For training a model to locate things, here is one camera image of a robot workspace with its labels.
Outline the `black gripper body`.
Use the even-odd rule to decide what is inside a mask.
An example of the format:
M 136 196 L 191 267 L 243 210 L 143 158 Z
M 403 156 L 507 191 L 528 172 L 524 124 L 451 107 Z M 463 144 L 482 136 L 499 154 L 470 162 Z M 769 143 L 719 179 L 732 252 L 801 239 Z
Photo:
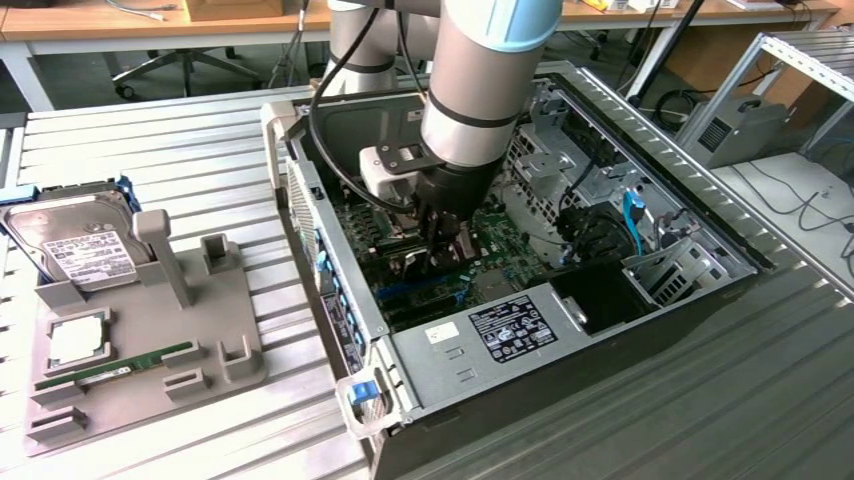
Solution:
M 416 179 L 419 214 L 452 215 L 459 221 L 472 218 L 484 202 L 499 171 L 499 161 L 476 167 L 444 163 L 423 170 Z

